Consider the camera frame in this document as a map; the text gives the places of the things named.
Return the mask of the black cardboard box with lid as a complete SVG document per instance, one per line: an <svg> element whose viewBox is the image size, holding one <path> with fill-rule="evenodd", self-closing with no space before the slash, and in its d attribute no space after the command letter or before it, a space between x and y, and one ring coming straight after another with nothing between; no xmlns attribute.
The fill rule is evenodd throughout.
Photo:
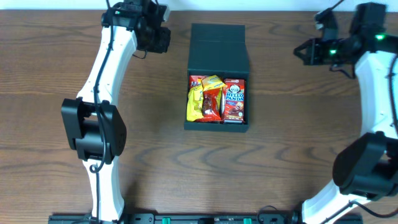
<svg viewBox="0 0 398 224"><path fill-rule="evenodd" d="M217 75L245 81L244 122L199 123L184 121L185 130L245 133L249 129L249 57L244 25L192 24L187 76Z"/></svg>

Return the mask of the yellow snack bar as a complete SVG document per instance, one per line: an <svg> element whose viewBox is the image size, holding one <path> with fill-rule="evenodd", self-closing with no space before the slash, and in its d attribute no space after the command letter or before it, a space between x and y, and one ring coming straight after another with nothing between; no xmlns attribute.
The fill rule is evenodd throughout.
<svg viewBox="0 0 398 224"><path fill-rule="evenodd" d="M192 87L188 92L187 121L196 121L203 118L203 86Z"/></svg>

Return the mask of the small orange biscuit packet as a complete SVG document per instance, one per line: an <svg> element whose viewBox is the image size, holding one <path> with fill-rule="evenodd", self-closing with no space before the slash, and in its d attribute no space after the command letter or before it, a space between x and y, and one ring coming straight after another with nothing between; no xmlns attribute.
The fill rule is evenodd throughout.
<svg viewBox="0 0 398 224"><path fill-rule="evenodd" d="M201 83L203 86L203 91L219 89L225 86L225 83L217 75L206 77L201 81Z"/></svg>

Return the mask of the red Hello Panda box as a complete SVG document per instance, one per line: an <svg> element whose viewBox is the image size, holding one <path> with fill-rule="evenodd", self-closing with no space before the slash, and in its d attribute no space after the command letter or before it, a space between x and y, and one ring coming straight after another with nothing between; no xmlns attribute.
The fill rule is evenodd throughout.
<svg viewBox="0 0 398 224"><path fill-rule="evenodd" d="M224 123L243 124L245 87L243 79L224 79L225 87L221 96L221 117Z"/></svg>

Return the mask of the red Hacks candy bag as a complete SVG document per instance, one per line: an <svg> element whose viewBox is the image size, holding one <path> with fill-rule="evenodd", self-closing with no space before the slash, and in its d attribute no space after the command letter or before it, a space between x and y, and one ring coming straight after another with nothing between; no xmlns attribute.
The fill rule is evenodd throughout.
<svg viewBox="0 0 398 224"><path fill-rule="evenodd" d="M197 85L202 85L201 81L210 76L205 75L191 75L189 77L189 90ZM203 118L197 119L193 122L219 122L221 121L220 115L220 104L221 104L221 92L223 88L203 91L203 106L202 113Z"/></svg>

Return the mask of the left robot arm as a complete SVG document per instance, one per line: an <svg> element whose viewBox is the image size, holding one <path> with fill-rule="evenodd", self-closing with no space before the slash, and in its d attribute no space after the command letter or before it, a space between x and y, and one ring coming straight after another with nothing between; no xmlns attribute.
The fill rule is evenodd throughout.
<svg viewBox="0 0 398 224"><path fill-rule="evenodd" d="M52 215L49 223L128 223L119 183L127 128L118 111L127 66L136 51L166 53L170 8L158 1L122 1L101 16L101 42L90 75L73 99L64 99L67 140L88 173L93 209L87 215Z"/></svg>

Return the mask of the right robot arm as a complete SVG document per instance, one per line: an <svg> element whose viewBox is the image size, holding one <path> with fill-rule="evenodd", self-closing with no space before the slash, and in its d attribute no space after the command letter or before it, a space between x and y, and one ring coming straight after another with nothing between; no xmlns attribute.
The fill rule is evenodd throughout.
<svg viewBox="0 0 398 224"><path fill-rule="evenodd" d="M338 36L329 7L315 14L322 32L294 49L305 65L326 65L357 80L361 97L360 137L341 151L331 181L316 196L302 202L287 223L361 223L354 208L397 195L397 37L386 34L386 5L359 4L349 36Z"/></svg>

